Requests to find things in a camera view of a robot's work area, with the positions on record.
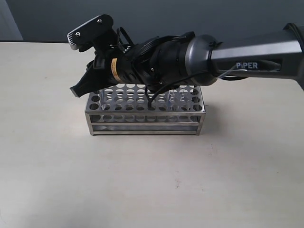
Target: metal plate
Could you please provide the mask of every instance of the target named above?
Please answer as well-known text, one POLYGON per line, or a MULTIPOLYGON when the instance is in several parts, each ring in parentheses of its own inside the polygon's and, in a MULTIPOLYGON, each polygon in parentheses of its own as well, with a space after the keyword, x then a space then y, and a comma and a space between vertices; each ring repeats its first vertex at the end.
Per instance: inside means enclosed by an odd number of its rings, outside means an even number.
POLYGON ((181 86, 160 94, 152 108, 147 104, 143 85, 118 84, 91 93, 85 109, 90 133, 200 134, 206 112, 199 86, 181 86))

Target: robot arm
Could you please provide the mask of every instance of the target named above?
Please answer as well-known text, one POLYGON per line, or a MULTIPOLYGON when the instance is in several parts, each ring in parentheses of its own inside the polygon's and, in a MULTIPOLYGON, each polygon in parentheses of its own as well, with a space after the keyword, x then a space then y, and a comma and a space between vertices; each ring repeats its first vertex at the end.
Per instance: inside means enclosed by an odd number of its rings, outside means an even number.
POLYGON ((95 48, 85 75, 70 88, 76 97, 118 83, 145 84, 146 92, 154 93, 151 105, 158 94, 180 85, 247 77, 293 79, 304 89, 304 27, 290 23, 277 33, 227 43, 188 32, 134 44, 122 27, 115 32, 112 25, 113 19, 102 15, 68 34, 73 50, 95 48))

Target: table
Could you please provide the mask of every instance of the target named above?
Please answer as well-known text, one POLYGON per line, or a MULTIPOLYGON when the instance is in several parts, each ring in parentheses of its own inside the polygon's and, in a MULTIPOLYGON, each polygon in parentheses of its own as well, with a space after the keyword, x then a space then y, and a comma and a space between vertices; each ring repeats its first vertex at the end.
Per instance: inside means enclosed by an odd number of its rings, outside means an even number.
POLYGON ((296 82, 203 87, 201 136, 92 137, 69 87, 93 51, 0 50, 0 228, 303 227, 296 82))

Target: piper logo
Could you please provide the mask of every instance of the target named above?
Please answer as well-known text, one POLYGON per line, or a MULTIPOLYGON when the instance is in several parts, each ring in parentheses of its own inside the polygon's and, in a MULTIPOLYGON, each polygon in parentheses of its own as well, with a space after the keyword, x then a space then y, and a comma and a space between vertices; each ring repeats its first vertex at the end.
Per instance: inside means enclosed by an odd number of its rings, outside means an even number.
POLYGON ((237 69, 257 69, 257 62, 237 62, 237 69))

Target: metal rack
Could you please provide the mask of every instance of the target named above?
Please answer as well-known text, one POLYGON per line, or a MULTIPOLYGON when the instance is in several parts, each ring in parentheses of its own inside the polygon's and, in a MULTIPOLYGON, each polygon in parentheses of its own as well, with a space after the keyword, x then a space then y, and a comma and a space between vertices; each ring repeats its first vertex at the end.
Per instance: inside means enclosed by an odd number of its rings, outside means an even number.
POLYGON ((90 93, 85 109, 90 134, 200 135, 206 111, 199 86, 160 94, 151 108, 147 103, 143 85, 118 84, 90 93))

